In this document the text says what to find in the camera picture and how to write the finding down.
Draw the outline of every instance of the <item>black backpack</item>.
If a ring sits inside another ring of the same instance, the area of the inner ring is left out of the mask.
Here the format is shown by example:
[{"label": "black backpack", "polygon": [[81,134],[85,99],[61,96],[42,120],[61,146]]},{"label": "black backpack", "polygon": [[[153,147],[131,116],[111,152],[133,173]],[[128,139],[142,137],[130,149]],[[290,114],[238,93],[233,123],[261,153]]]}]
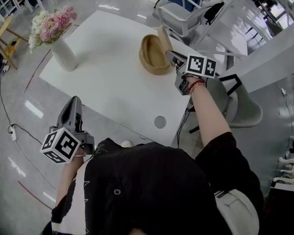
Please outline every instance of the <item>black backpack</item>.
[{"label": "black backpack", "polygon": [[224,2],[213,5],[209,10],[206,11],[204,18],[207,19],[206,24],[211,24],[211,21],[215,18],[218,11],[222,8]]}]

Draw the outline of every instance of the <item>red bracelet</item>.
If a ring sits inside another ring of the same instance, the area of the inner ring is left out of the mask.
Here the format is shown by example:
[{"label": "red bracelet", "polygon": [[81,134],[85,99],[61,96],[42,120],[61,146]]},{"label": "red bracelet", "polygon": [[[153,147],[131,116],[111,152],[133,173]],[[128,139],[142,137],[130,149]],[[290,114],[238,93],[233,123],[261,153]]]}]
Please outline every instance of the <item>red bracelet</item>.
[{"label": "red bracelet", "polygon": [[203,79],[199,78],[197,81],[195,81],[193,84],[191,84],[191,86],[189,87],[189,90],[191,91],[192,88],[194,87],[194,85],[197,83],[202,83],[203,85],[206,84],[206,82]]}]

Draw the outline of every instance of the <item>bracelet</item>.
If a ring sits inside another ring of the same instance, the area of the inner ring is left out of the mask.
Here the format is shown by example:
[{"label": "bracelet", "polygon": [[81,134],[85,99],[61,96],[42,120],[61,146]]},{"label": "bracelet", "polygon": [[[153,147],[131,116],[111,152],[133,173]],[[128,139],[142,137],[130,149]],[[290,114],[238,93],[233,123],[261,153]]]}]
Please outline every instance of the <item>bracelet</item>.
[{"label": "bracelet", "polygon": [[206,83],[205,81],[203,80],[198,80],[196,81],[195,83],[193,83],[191,86],[190,86],[190,95],[192,94],[193,90],[198,87],[199,85],[203,85],[203,86],[206,86]]}]

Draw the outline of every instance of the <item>floor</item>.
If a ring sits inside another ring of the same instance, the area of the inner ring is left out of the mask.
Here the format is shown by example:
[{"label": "floor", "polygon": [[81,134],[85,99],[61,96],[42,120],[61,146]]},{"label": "floor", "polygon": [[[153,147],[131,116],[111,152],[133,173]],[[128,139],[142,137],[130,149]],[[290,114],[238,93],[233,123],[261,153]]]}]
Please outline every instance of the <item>floor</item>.
[{"label": "floor", "polygon": [[[44,0],[43,4],[49,11],[67,4],[74,6],[78,13],[75,22],[77,25],[96,10],[103,10],[154,27],[159,25],[151,16],[156,1]],[[39,10],[30,14],[29,10],[21,8],[15,13],[11,28],[21,35],[28,34],[30,21],[37,12]],[[76,26],[72,26],[65,37],[75,28]],[[5,35],[3,38],[8,41],[10,36]],[[42,141],[49,126],[56,123],[58,114],[70,98],[39,78],[40,72],[51,58],[49,53],[39,66],[49,48],[41,46],[31,55],[28,47],[23,45],[24,48],[19,48],[14,57],[19,69],[11,68],[1,76],[1,94],[11,122],[21,125]],[[277,85],[272,84],[251,93],[252,98],[263,107],[262,123],[254,128],[233,130],[238,147],[260,178],[264,193],[268,191],[270,180],[275,175],[277,158],[286,151],[288,136],[294,135],[294,76],[279,81],[278,85],[286,89],[289,95],[287,101],[291,114],[287,109],[285,97]],[[83,119],[83,128],[95,137],[95,143],[107,137],[117,143],[124,140],[132,140],[134,144],[149,142],[87,107],[83,107]],[[38,234],[49,221],[50,208],[54,207],[54,188],[59,185],[62,166],[56,166],[41,156],[38,153],[39,143],[18,128],[20,149],[48,181],[46,182],[12,141],[7,132],[8,126],[9,122],[0,100],[0,234]],[[199,133],[188,133],[188,130],[195,126],[196,118],[191,114],[180,134],[180,147],[192,157],[199,153],[201,147]]]}]

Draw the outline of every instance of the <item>white vase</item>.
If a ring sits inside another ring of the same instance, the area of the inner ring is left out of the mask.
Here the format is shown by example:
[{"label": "white vase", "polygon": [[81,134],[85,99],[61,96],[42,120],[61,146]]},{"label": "white vase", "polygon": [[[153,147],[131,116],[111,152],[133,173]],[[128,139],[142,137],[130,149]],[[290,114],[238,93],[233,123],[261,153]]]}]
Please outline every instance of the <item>white vase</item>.
[{"label": "white vase", "polygon": [[73,71],[76,68],[76,57],[68,44],[63,41],[62,37],[51,45],[51,50],[62,69]]}]

